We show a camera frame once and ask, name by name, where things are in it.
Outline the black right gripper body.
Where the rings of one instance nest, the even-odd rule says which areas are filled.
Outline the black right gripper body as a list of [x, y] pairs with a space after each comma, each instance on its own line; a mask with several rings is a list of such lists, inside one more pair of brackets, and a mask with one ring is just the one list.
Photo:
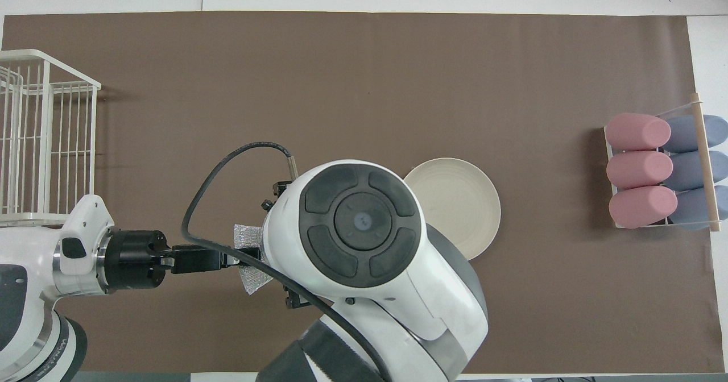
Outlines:
[[[283, 192], [286, 190], [286, 188], [291, 185], [292, 181], [278, 181], [276, 182], [273, 187], [273, 195], [276, 198], [279, 198]], [[265, 199], [262, 202], [262, 209], [265, 212], [269, 212], [271, 208], [275, 205], [275, 201], [270, 199]], [[310, 306], [311, 302], [307, 301], [304, 297], [302, 297], [298, 292], [295, 292], [294, 290], [290, 289], [287, 286], [283, 286], [284, 291], [286, 292], [286, 307], [288, 309], [301, 309], [306, 306]]]

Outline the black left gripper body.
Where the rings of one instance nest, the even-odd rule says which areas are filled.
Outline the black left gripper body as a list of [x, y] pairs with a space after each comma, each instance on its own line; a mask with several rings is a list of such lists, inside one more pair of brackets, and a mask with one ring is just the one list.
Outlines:
[[217, 271], [224, 263], [216, 250], [191, 244], [169, 247], [161, 231], [117, 231], [104, 253], [104, 284], [108, 290], [154, 289], [168, 272]]

